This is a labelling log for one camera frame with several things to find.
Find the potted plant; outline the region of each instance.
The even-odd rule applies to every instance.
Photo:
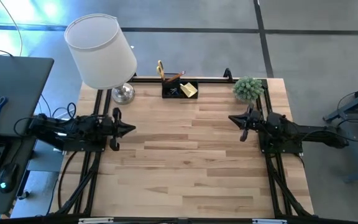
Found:
[[[233,87],[233,93],[237,99],[251,103],[264,92],[262,81],[251,77],[242,77]]]

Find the white lamp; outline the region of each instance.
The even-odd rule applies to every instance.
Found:
[[[131,102],[133,87],[126,83],[136,72],[137,62],[113,16],[91,14],[78,18],[66,29],[65,40],[80,75],[91,88],[113,88],[119,104]]]

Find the wooden table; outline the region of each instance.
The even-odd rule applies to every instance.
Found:
[[[267,81],[273,110],[291,119],[284,81]],[[162,99],[158,83],[132,86],[134,101],[119,106],[112,100],[109,114],[119,107],[122,121],[135,125],[136,130],[119,140],[119,152],[106,146],[92,216],[273,217],[257,133],[249,131],[248,140],[240,142],[242,131],[227,118],[247,108],[235,99],[232,84],[200,84],[197,100]],[[93,112],[96,92],[82,86],[78,115]],[[104,99],[102,96],[100,113]],[[78,185],[83,157],[84,153],[78,153],[64,176],[63,203]],[[313,213],[299,158],[283,154],[283,165],[289,189]],[[85,192],[82,209],[88,189]],[[278,196],[282,201],[281,191]],[[57,210],[56,197],[53,201],[51,212]]]

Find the concrete floor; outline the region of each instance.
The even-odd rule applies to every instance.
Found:
[[[122,27],[258,28],[251,0],[5,2],[20,24],[68,25],[79,16],[106,13],[117,16]],[[358,30],[358,1],[260,0],[260,6],[266,29]],[[0,25],[6,24],[11,24],[11,20],[0,6]],[[267,77],[259,34],[126,32],[125,35],[135,46],[138,75],[155,75],[155,62],[163,60],[167,71],[186,70],[192,76],[220,77],[229,67],[236,77]],[[76,102],[81,80],[63,32],[22,31],[22,36],[23,56],[55,59],[44,89],[51,108]],[[0,49],[16,55],[19,44],[16,31],[0,30]],[[276,34],[267,35],[267,45],[274,77],[284,78],[297,123],[323,125],[322,116],[336,109],[342,96],[358,90],[358,35]],[[46,106],[41,103],[45,112]],[[49,148],[40,145],[38,150],[42,155]],[[324,218],[358,220],[358,182],[342,181],[344,175],[353,172],[348,151],[312,143],[305,143],[304,150],[315,213]],[[46,157],[33,161],[34,170],[59,171],[61,156]],[[13,217],[45,214],[55,178],[56,173],[32,172],[27,190],[33,195],[17,203]],[[43,189],[33,184],[38,181],[45,182]]]

